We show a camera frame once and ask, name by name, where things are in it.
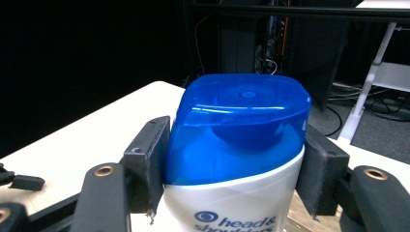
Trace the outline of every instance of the black background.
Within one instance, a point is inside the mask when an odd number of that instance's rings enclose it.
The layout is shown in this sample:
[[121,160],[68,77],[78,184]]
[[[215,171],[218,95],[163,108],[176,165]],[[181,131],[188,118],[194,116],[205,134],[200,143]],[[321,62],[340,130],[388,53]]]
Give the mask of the black background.
[[175,2],[2,1],[0,158],[148,83],[180,85]]

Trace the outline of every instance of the table surface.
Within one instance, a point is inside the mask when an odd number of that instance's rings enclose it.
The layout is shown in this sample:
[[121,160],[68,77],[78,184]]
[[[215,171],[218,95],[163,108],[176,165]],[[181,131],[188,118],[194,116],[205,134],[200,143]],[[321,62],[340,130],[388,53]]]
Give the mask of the table surface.
[[[32,215],[79,193],[85,173],[98,164],[118,162],[146,122],[164,115],[169,115],[172,122],[183,93],[184,89],[180,87],[161,81],[153,82],[0,159],[6,169],[17,175],[45,179],[44,189],[38,192],[0,187],[0,203],[22,203],[28,214]],[[410,165],[332,141],[351,156],[351,168],[358,165],[382,168],[395,175],[410,190],[410,179],[407,178],[410,176]],[[161,216],[160,204],[156,221],[163,218],[166,216]],[[143,215],[132,215],[132,228],[158,231],[149,222]],[[337,224],[337,218],[331,224]]]

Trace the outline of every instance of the blue bottle cap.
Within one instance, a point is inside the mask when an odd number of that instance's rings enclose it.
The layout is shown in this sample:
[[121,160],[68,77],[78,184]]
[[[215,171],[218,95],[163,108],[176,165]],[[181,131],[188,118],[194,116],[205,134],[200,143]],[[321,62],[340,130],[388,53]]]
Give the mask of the blue bottle cap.
[[191,186],[261,174],[295,158],[311,99],[290,77],[210,74],[181,99],[167,151],[165,183]]

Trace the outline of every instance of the white shelf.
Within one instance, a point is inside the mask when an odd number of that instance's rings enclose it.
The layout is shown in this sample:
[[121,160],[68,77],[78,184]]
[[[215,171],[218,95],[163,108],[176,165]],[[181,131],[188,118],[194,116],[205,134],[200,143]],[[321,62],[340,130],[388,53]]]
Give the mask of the white shelf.
[[410,92],[410,66],[383,62],[373,85]]

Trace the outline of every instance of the white bottle body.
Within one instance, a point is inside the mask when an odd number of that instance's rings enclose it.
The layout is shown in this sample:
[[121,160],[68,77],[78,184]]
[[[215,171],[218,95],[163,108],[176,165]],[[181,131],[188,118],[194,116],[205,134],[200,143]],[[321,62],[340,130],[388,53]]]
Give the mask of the white bottle body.
[[166,185],[154,225],[159,231],[282,232],[303,155],[304,148],[281,167],[237,180]]

